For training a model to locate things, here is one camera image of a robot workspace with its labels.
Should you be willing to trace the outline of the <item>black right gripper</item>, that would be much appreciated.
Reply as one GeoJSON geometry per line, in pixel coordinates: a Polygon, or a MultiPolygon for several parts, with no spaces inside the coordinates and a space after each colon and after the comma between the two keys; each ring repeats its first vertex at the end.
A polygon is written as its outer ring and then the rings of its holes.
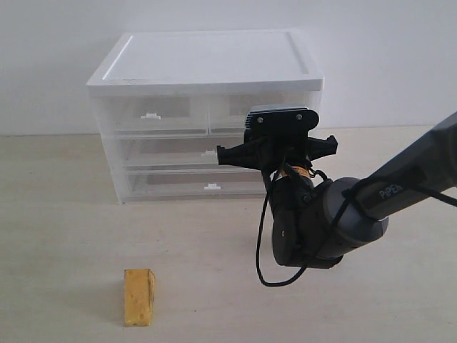
{"type": "Polygon", "coordinates": [[[307,133],[265,136],[247,129],[242,144],[233,147],[218,145],[216,154],[220,166],[272,172],[282,162],[309,169],[313,166],[312,161],[336,154],[337,148],[338,142],[333,135],[326,139],[309,137],[307,133]]]}

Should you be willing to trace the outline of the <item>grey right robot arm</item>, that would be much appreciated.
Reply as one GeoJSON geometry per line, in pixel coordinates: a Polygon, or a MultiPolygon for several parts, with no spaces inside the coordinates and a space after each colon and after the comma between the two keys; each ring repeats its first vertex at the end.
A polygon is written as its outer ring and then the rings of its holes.
{"type": "Polygon", "coordinates": [[[380,239],[388,218],[456,185],[456,116],[450,115],[364,179],[323,177],[313,161],[334,155],[334,136],[317,139],[316,111],[304,106],[253,109],[243,142],[218,146],[221,165],[258,170],[273,217],[272,251],[282,267],[329,269],[380,239]]]}

